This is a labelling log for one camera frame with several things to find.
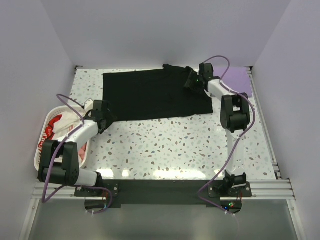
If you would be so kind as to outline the black t shirt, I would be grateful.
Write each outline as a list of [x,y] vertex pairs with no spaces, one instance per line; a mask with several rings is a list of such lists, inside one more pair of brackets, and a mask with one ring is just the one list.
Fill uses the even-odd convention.
[[191,67],[103,74],[103,99],[118,121],[143,121],[213,113],[212,99],[184,88]]

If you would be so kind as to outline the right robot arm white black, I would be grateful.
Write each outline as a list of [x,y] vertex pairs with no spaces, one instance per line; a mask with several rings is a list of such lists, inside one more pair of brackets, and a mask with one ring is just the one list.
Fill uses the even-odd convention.
[[244,165],[244,134],[251,122],[250,104],[246,93],[238,93],[227,87],[220,77],[214,76],[210,63],[201,63],[199,72],[191,73],[184,85],[197,94],[208,92],[220,100],[220,125],[227,137],[227,154],[223,180],[214,180],[207,187],[209,193],[218,196],[238,195],[247,185]]

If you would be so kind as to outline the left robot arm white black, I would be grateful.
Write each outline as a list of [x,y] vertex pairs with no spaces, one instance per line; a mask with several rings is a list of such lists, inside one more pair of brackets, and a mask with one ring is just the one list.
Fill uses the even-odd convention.
[[95,100],[93,109],[89,110],[75,131],[57,140],[44,141],[38,180],[68,187],[86,186],[88,193],[99,196],[104,190],[104,184],[99,181],[102,177],[95,171],[81,169],[78,152],[91,138],[102,134],[116,120],[108,101]]

